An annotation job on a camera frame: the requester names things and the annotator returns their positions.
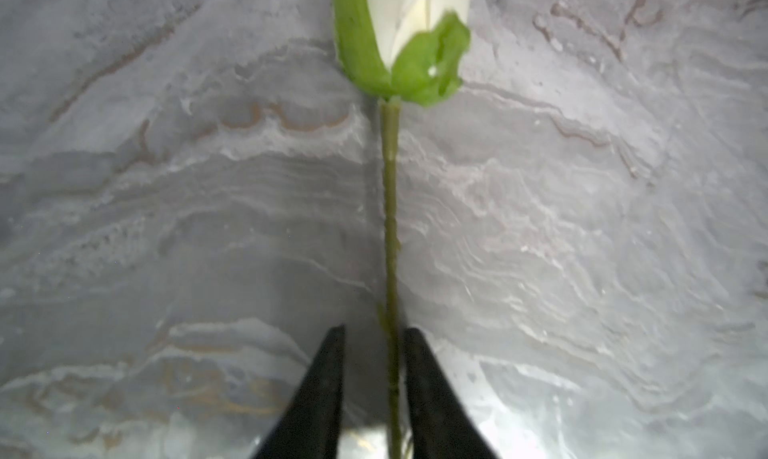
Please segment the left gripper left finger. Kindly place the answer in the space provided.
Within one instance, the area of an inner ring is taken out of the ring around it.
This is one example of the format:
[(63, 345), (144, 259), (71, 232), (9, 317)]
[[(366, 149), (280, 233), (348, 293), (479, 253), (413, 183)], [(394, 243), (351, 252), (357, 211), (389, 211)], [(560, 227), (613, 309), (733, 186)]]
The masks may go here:
[(255, 459), (335, 459), (341, 430), (346, 328), (328, 330), (283, 417)]

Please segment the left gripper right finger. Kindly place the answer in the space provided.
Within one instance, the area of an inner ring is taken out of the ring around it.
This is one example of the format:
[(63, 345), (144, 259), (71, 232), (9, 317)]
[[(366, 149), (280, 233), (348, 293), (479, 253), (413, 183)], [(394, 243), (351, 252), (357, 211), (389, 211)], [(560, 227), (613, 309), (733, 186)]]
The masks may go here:
[(496, 454), (472, 424), (424, 334), (404, 332), (406, 392), (415, 458), (486, 458)]

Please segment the white rose flower stem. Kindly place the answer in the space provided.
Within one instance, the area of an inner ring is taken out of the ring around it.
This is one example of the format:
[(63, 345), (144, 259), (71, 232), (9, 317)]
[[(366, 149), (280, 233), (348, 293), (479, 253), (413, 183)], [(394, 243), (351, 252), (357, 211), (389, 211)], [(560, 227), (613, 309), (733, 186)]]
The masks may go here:
[(403, 455), (397, 260), (397, 156), (405, 103), (432, 107), (462, 86), (471, 0), (332, 0), (335, 55), (346, 78), (378, 102), (383, 159), (388, 455)]

